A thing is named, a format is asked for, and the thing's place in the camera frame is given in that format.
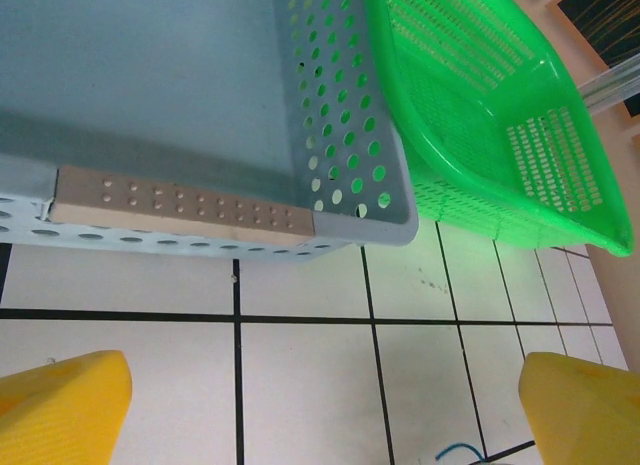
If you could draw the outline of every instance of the green basket mesh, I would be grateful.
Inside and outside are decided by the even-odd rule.
[[[528,248],[633,249],[573,81],[512,0],[365,0],[419,213]]]

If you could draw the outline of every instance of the blue cable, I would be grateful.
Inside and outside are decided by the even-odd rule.
[[[468,443],[454,443],[453,445],[449,445],[447,448],[441,451],[438,455],[436,455],[436,461],[440,460],[447,453],[449,453],[452,450],[455,450],[456,448],[466,448],[467,450],[471,450],[473,453],[476,454],[478,459],[484,463],[484,457],[482,456],[482,454],[478,451],[477,448],[473,447],[472,445],[469,445]]]

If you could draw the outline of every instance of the circular hole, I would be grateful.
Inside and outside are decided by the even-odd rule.
[[[81,233],[78,236],[85,240],[102,240],[104,238],[102,235],[98,235],[97,233]]]
[[[375,182],[380,182],[382,181],[382,179],[385,177],[385,175],[387,174],[387,170],[382,166],[382,165],[378,165],[376,168],[373,169],[373,180]]]
[[[380,154],[380,142],[374,140],[369,144],[369,155],[377,157]]]
[[[57,237],[60,235],[58,232],[54,232],[53,230],[31,230],[31,233],[40,235],[41,237]]]
[[[331,201],[334,205],[339,204],[342,201],[342,191],[336,190],[335,192],[333,192],[333,195],[331,195]]]
[[[367,216],[367,206],[361,203],[356,207],[356,217],[364,218]]]
[[[381,193],[380,196],[378,197],[378,206],[380,208],[387,208],[390,203],[391,203],[391,195],[389,195],[387,192]]]
[[[351,191],[353,193],[360,193],[363,186],[364,181],[361,178],[356,178],[353,180],[353,182],[351,182]]]
[[[356,139],[356,134],[353,132],[347,132],[344,136],[344,144],[349,147],[353,144],[353,141]]]
[[[351,170],[355,170],[356,168],[358,168],[359,163],[360,158],[355,153],[347,159],[347,167],[349,167]]]
[[[374,128],[376,128],[376,119],[373,117],[369,117],[364,122],[364,131],[371,132]]]

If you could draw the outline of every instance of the yellow plastic object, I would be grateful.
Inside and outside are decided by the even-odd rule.
[[[118,351],[0,378],[0,464],[107,464],[130,401]]]
[[[640,375],[531,353],[520,400],[545,464],[640,463]]]

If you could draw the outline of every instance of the plastic basket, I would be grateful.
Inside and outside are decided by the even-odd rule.
[[[517,246],[633,235],[584,103],[512,0],[365,0],[418,212]]]
[[[305,260],[418,218],[363,0],[0,0],[0,241]]]

